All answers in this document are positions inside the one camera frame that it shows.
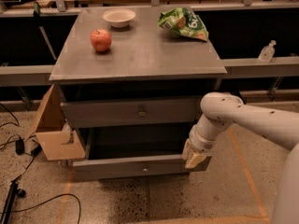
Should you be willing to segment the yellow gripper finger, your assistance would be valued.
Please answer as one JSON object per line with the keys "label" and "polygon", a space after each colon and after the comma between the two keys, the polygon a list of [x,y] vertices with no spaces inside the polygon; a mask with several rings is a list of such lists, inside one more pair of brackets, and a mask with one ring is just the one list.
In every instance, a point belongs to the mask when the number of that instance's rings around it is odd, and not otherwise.
{"label": "yellow gripper finger", "polygon": [[183,148],[182,159],[186,161],[189,158],[191,151],[191,143],[190,140],[187,139]]}
{"label": "yellow gripper finger", "polygon": [[185,167],[187,169],[193,169],[195,168],[199,163],[204,161],[206,159],[206,156],[199,153],[199,152],[190,152],[186,155],[186,164]]}

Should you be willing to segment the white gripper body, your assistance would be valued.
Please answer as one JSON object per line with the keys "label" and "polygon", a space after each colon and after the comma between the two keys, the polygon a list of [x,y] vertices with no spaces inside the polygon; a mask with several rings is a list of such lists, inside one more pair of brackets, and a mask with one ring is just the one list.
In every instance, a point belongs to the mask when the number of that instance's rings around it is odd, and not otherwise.
{"label": "white gripper body", "polygon": [[208,139],[201,135],[197,130],[196,126],[193,125],[192,129],[189,132],[189,140],[194,151],[198,152],[208,152],[211,150],[215,143],[215,139]]}

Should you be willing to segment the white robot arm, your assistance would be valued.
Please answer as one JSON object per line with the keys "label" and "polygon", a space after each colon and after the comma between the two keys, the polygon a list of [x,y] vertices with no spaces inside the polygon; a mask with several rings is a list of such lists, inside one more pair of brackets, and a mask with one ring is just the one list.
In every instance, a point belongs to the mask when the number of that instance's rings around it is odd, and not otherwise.
{"label": "white robot arm", "polygon": [[235,123],[290,151],[278,185],[271,224],[299,224],[299,114],[246,105],[232,94],[211,92],[200,102],[202,116],[192,126],[182,159],[192,169],[206,159],[217,136]]}

